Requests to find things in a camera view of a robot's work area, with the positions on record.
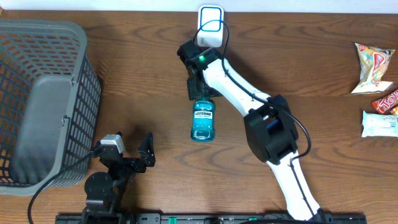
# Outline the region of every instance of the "tabletop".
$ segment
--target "tabletop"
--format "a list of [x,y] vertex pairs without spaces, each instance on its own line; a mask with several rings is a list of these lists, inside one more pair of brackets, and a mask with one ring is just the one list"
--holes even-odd
[[[193,12],[4,11],[3,18],[73,21],[88,36],[87,55],[102,80],[95,140],[118,131],[129,155],[151,131],[156,165],[137,174],[123,206],[163,213],[264,213],[286,210],[270,168],[251,152],[243,118],[215,98],[213,142],[190,139],[193,102],[179,45],[197,28]],[[398,47],[398,15],[226,13],[226,58],[258,89],[281,94],[307,127],[313,148],[300,159],[321,208],[364,213],[368,223],[398,220],[398,140],[362,138],[363,110],[398,88],[352,95],[360,66],[354,43]],[[382,78],[398,80],[398,55]],[[298,150],[305,150],[299,132]],[[107,169],[92,159],[88,175]],[[84,181],[50,188],[33,206],[36,223],[85,207]],[[30,197],[0,196],[0,223],[27,223]]]

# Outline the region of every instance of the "listerine bottle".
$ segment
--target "listerine bottle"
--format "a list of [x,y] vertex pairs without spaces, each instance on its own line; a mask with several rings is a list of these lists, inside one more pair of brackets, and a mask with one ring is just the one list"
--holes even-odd
[[208,98],[200,98],[193,104],[191,138],[194,141],[208,142],[214,139],[215,104]]

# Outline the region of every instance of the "gray basket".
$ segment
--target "gray basket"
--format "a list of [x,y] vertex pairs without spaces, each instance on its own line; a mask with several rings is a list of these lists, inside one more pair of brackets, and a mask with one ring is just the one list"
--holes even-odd
[[[0,194],[32,195],[91,149],[100,83],[71,22],[0,19]],[[88,161],[50,186],[84,178]]]

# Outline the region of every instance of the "white wall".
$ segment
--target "white wall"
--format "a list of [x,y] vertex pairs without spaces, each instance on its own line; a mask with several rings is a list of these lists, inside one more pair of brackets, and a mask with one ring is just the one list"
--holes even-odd
[[216,4],[226,12],[398,13],[398,0],[0,0],[3,9],[197,11]]

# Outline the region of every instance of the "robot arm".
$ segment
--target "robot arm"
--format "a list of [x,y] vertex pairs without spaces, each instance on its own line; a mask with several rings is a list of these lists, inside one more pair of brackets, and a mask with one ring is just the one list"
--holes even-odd
[[[274,114],[269,106],[253,99],[237,86],[225,74],[221,66],[222,56],[217,50],[210,48],[202,52],[190,40],[180,46],[177,55],[185,64],[190,76],[189,79],[194,80],[193,88],[188,83],[190,98],[192,95],[198,95],[198,92],[207,96],[206,94],[211,93],[211,90],[216,90],[242,114],[248,144],[257,158],[266,162],[274,172],[285,195],[287,210],[290,215],[296,220],[309,220],[316,215],[320,206],[311,195],[299,160],[294,160],[293,165],[302,191],[290,167],[291,158],[298,155],[295,143],[298,134],[292,119],[282,113]],[[272,102],[272,104],[289,111],[287,102],[283,97],[278,95],[271,98],[235,72],[226,59],[224,59],[224,65],[230,76],[246,90],[255,93],[258,98],[264,101]],[[275,120],[267,126],[264,120],[269,119],[270,116]]]

